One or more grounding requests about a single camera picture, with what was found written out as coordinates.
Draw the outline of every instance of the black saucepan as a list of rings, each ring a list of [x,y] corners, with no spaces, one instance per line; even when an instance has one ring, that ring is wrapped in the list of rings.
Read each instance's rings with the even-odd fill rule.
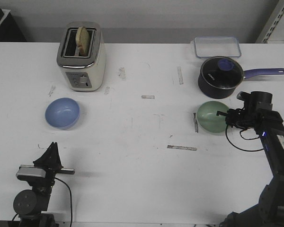
[[[243,71],[242,67],[233,59],[218,56],[203,62],[198,85],[205,95],[221,99],[230,96],[244,79],[257,75],[281,74],[284,74],[284,68]]]

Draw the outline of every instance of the white wall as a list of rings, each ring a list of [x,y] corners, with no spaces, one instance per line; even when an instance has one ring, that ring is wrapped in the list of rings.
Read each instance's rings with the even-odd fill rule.
[[[188,43],[198,35],[254,42],[278,0],[0,0],[29,41],[59,42],[72,21],[94,21],[105,42]]]

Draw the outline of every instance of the table surface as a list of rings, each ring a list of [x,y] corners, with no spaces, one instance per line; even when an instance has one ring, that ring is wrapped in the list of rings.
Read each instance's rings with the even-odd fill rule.
[[[76,222],[220,223],[257,203],[272,178],[264,152],[239,151],[223,133],[195,131],[194,113],[212,99],[198,88],[204,60],[189,44],[106,44],[104,81],[90,93],[67,87],[56,63],[58,46],[0,43],[0,220],[14,216],[15,196],[30,189],[15,177],[19,165],[31,165],[52,141],[62,165],[76,170],[57,175],[72,189]],[[244,70],[284,68],[284,44],[240,47]],[[237,93],[254,90],[272,93],[273,109],[284,119],[284,75],[245,80],[220,101],[241,108]],[[61,97],[81,108],[77,124],[64,131],[44,118]],[[237,129],[230,139],[243,148],[261,147],[259,140],[242,141]],[[69,193],[59,182],[48,212],[57,221],[70,219]]]

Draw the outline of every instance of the toaster control knob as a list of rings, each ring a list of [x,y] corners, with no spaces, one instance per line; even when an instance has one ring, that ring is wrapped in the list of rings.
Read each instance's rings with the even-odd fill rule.
[[[87,83],[87,76],[85,76],[85,75],[81,76],[80,79],[79,79],[79,81],[80,81],[80,83],[82,83],[82,84]]]

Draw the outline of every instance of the toaster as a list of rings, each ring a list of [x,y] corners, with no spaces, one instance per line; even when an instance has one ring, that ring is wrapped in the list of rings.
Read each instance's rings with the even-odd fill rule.
[[[85,39],[86,54],[81,53],[77,43],[80,35],[77,33],[82,27],[88,37]],[[68,24],[58,49],[57,64],[71,89],[83,92],[97,90],[102,85],[106,65],[100,26],[94,22]]]

